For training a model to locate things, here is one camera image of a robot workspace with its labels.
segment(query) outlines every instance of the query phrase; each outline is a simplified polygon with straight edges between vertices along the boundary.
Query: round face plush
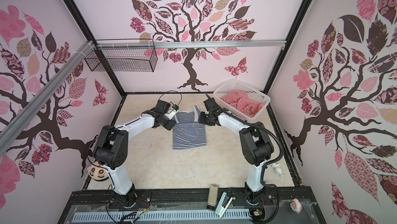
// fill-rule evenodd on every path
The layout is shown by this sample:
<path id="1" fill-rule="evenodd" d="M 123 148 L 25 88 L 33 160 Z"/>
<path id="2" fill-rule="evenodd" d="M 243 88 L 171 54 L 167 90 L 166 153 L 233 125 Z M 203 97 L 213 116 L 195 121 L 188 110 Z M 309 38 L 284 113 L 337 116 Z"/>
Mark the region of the round face plush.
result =
<path id="1" fill-rule="evenodd" d="M 101 167 L 96 167 L 91 165 L 90 167 L 87 168 L 87 171 L 88 171 L 88 175 L 90 175 L 90 177 L 95 181 L 105 181 L 106 179 L 109 178 L 109 175 L 106 172 L 106 170 Z"/>

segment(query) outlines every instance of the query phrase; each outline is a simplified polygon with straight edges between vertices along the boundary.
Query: tree decal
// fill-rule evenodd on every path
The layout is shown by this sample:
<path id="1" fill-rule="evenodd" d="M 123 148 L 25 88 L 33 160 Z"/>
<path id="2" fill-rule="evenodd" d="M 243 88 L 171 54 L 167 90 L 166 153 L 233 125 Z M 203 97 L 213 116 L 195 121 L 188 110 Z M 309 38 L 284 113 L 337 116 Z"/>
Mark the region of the tree decal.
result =
<path id="1" fill-rule="evenodd" d="M 27 35 L 22 32 L 27 24 L 18 19 L 18 9 L 9 5 L 8 11 L 9 14 L 0 10 L 0 26 L 5 27 L 0 35 L 6 41 L 6 44 L 0 44 L 1 56 L 8 69 L 8 72 L 0 73 L 0 95 L 3 98 L 8 98 L 8 101 L 0 101 L 0 115 L 9 111 L 12 112 L 12 118 L 9 120 L 0 117 L 0 122 L 4 125 L 8 125 L 17 116 L 17 113 L 27 105 L 31 98 L 30 94 L 36 95 L 50 81 L 52 70 L 55 73 L 58 72 L 59 69 L 56 64 L 66 63 L 70 57 L 69 44 L 65 42 L 57 48 L 52 33 L 49 32 L 45 36 L 42 26 L 36 19 L 24 13 L 25 19 L 31 27 L 31 34 Z M 13 29 L 13 26 L 5 25 L 7 22 L 18 24 L 20 28 L 13 32 L 7 32 L 7 29 Z M 21 39 L 16 48 L 6 47 L 10 39 L 24 37 L 25 35 L 28 37 Z M 24 66 L 17 55 L 27 57 L 23 59 L 27 61 L 27 66 Z M 40 69 L 39 60 L 46 64 L 43 70 Z M 92 151 L 88 148 L 92 142 L 84 143 L 78 139 L 63 137 L 61 134 L 62 128 L 67 127 L 67 120 L 73 117 L 67 109 L 79 107 L 83 104 L 82 101 L 78 100 L 85 91 L 86 78 L 78 78 L 82 71 L 83 63 L 80 63 L 37 113 L 40 122 L 34 126 L 28 124 L 17 137 L 17 140 L 25 140 L 25 143 L 12 146 L 7 150 L 7 152 L 13 149 L 19 150 L 15 161 L 21 172 L 35 177 L 35 167 L 48 162 L 51 153 L 59 149 L 76 149 L 81 155 L 81 176 L 83 176 L 87 155 L 92 156 Z M 72 98 L 72 101 L 63 101 L 67 99 L 67 95 L 67 98 Z"/>
<path id="2" fill-rule="evenodd" d="M 392 145 L 374 145 L 375 142 L 365 137 L 369 133 L 379 133 L 397 139 L 395 132 L 384 130 L 379 126 L 382 123 L 374 119 L 377 117 L 379 120 L 382 117 L 386 122 L 397 124 L 397 109 L 394 107 L 397 103 L 397 87 L 389 87 L 396 80 L 397 52 L 390 53 L 390 48 L 383 50 L 391 34 L 386 23 L 390 22 L 390 28 L 394 30 L 396 15 L 395 11 L 385 10 L 380 1 L 383 0 L 379 0 L 377 4 L 379 13 L 374 11 L 373 0 L 357 1 L 357 8 L 364 22 L 373 20 L 368 28 L 360 17 L 347 14 L 340 17 L 343 31 L 337 32 L 333 23 L 330 23 L 321 42 L 314 40 L 309 44 L 309 58 L 300 64 L 302 70 L 293 77 L 297 87 L 302 90 L 297 98 L 302 101 L 301 109 L 305 112 L 305 120 L 298 136 L 293 136 L 286 130 L 285 132 L 292 141 L 291 151 L 296 151 L 303 166 L 301 146 L 312 126 L 320 125 L 318 135 L 324 139 L 325 146 L 335 142 L 336 166 L 340 168 L 344 163 L 350 177 L 377 202 L 378 179 L 390 199 L 397 204 L 395 195 L 391 194 L 391 186 L 385 186 L 391 184 L 395 190 L 396 177 L 380 174 L 397 174 L 395 166 L 381 159 L 394 156 L 397 148 Z M 396 0 L 390 2 L 393 9 L 395 2 Z M 352 41 L 349 44 L 353 44 L 355 48 L 349 47 L 345 39 Z M 345 143 L 346 150 L 340 146 L 341 142 Z M 353 152 L 354 149 L 363 155 L 379 158 L 362 158 Z M 339 217 L 346 215 L 353 218 L 353 212 L 356 216 L 364 217 L 363 213 L 348 210 L 340 202 L 333 201 L 333 205 Z M 368 223 L 371 223 L 372 219 L 367 218 Z"/>
<path id="3" fill-rule="evenodd" d="M 152 38 L 156 42 L 194 41 L 230 41 L 250 40 L 256 32 L 247 31 L 254 19 L 244 19 L 250 6 L 243 6 L 247 0 L 132 0 L 133 8 L 138 17 L 131 19 L 131 28 L 141 33 L 141 42 Z M 240 51 L 238 48 L 207 48 L 156 49 L 157 55 L 174 63 L 181 61 L 190 78 L 178 88 L 208 85 L 197 78 L 192 59 L 207 60 L 209 55 L 220 60 L 221 56 L 229 56 Z M 236 76 L 242 72 L 239 67 L 231 71 Z"/>

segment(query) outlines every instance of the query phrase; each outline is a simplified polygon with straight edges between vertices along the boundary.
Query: laundry basket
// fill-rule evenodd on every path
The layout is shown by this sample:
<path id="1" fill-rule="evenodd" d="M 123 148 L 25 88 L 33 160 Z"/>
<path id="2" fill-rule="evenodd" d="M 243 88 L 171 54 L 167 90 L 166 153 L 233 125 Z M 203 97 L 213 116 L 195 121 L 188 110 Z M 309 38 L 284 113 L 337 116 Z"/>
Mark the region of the laundry basket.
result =
<path id="1" fill-rule="evenodd" d="M 246 91 L 248 93 L 248 98 L 255 101 L 255 102 L 260 102 L 263 103 L 265 102 L 265 106 L 262 107 L 254 117 L 249 117 L 246 114 L 238 111 L 236 108 L 232 107 L 229 105 L 227 102 L 223 101 L 221 98 L 225 96 L 227 93 L 229 93 L 231 90 L 236 90 L 236 91 Z M 232 112 L 233 115 L 236 117 L 239 117 L 243 120 L 246 120 L 247 122 L 250 123 L 255 123 L 258 121 L 258 117 L 261 115 L 261 113 L 266 109 L 266 106 L 270 102 L 270 97 L 254 88 L 251 86 L 237 80 L 237 79 L 229 79 L 228 81 L 224 82 L 220 87 L 218 87 L 214 91 L 214 98 L 216 102 L 222 107 L 228 109 L 230 112 Z"/>

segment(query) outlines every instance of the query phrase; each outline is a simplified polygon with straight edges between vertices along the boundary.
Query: wallpaper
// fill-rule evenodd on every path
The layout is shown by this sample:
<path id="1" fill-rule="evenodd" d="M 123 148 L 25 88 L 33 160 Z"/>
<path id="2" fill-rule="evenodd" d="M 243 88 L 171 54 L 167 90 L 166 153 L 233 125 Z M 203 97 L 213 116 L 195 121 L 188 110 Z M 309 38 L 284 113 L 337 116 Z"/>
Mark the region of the wallpaper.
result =
<path id="1" fill-rule="evenodd" d="M 75 1 L 97 39 L 161 43 L 284 39 L 302 0 Z M 157 49 L 154 73 L 116 76 L 127 92 L 214 91 L 230 78 L 263 90 L 279 49 Z"/>
<path id="2" fill-rule="evenodd" d="M 84 42 L 62 0 L 1 1 L 1 130 Z M 0 156 L 2 221 L 57 222 L 70 193 L 81 188 L 91 141 L 119 102 L 105 73 L 92 73 L 85 62 L 73 70 Z"/>
<path id="3" fill-rule="evenodd" d="M 270 92 L 328 223 L 395 222 L 396 3 L 315 0 Z"/>

